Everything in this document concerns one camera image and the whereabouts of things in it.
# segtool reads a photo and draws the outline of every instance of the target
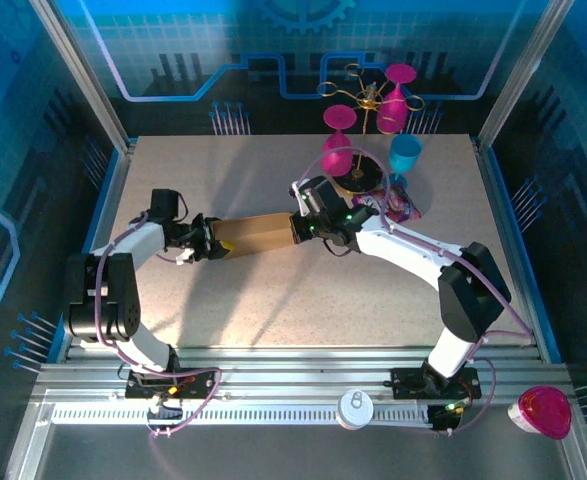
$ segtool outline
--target beige table surface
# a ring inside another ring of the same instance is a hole
[[[200,212],[237,218],[294,211],[289,185],[325,138],[140,137],[113,236],[148,208],[153,188],[181,192],[189,220]],[[424,217],[405,225],[449,243],[485,244],[514,292],[469,137],[421,138],[422,156],[407,179]],[[373,135],[367,148],[384,156],[390,141]],[[138,270],[137,284],[142,321],[177,346],[434,345],[443,327],[437,292],[426,282],[370,256],[335,258],[319,240],[181,267],[153,258]],[[512,304],[519,311],[516,298]],[[505,314],[492,328],[516,330]]]

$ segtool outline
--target gear graphic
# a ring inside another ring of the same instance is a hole
[[[355,0],[256,0],[263,20],[271,20],[274,28],[284,27],[286,33],[297,30],[302,35],[333,27],[354,6]]]
[[[27,40],[35,27],[28,0],[0,0],[0,36],[11,46]]]

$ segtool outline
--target round black base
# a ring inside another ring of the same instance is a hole
[[[375,190],[382,183],[383,173],[369,157],[362,156],[360,169],[357,170],[358,155],[353,155],[351,171],[341,177],[333,177],[335,183],[348,193],[361,194]]]

